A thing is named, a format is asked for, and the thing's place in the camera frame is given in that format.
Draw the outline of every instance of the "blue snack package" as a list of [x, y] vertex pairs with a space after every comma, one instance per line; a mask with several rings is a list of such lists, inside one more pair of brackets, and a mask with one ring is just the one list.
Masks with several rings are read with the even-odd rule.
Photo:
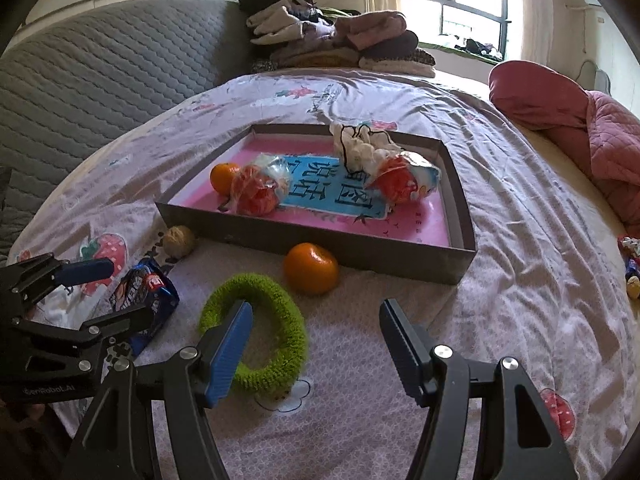
[[165, 324], [180, 303], [174, 284], [160, 270], [153, 258], [143, 258], [124, 278], [109, 298], [111, 310], [118, 312], [143, 304], [154, 312], [151, 326], [129, 338], [131, 355], [136, 358]]
[[629, 281], [629, 278], [632, 276], [637, 276], [640, 278], [640, 269], [638, 269], [638, 264], [633, 260], [633, 258], [629, 258], [626, 261], [626, 272], [625, 272], [625, 281]]

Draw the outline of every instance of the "mandarin orange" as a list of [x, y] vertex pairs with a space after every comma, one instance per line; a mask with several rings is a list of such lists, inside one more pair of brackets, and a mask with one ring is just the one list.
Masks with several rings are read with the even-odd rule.
[[209, 180], [213, 189], [220, 195], [229, 196], [231, 194], [231, 183], [239, 171], [240, 166], [234, 162], [216, 164], [211, 173], [209, 173]]
[[298, 244], [283, 262], [291, 288], [311, 296], [329, 292], [338, 284], [338, 262], [326, 249], [315, 244]]

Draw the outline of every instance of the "green fuzzy ring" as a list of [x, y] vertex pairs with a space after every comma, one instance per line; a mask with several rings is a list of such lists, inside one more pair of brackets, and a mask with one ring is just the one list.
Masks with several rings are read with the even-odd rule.
[[222, 323], [236, 300], [254, 308], [270, 308], [280, 321], [278, 340], [282, 342], [269, 363], [252, 370], [244, 363], [236, 369], [234, 381], [253, 392], [274, 392], [291, 386], [306, 361], [305, 321], [284, 289], [260, 274], [236, 274], [220, 285], [207, 300], [200, 316], [200, 332]]

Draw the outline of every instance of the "gray quilted mattress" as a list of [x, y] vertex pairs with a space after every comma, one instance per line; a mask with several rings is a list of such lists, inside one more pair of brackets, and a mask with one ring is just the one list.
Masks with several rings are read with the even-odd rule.
[[0, 58], [0, 165], [14, 168], [0, 262], [78, 164], [152, 117], [249, 72], [231, 0], [133, 0], [30, 36]]

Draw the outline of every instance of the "screw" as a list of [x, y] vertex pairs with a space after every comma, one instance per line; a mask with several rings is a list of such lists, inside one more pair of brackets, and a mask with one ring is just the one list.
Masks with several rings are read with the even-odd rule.
[[446, 345], [438, 345], [433, 349], [433, 353], [442, 359], [449, 359], [453, 355], [453, 350]]
[[198, 355], [198, 349], [193, 346], [185, 346], [180, 350], [180, 357], [185, 360], [193, 359]]
[[127, 368], [129, 368], [129, 360], [123, 357], [118, 359], [113, 365], [113, 369], [116, 370], [117, 372], [123, 372]]
[[513, 357], [505, 357], [502, 360], [502, 366], [507, 368], [507, 370], [515, 370], [519, 366], [519, 364]]

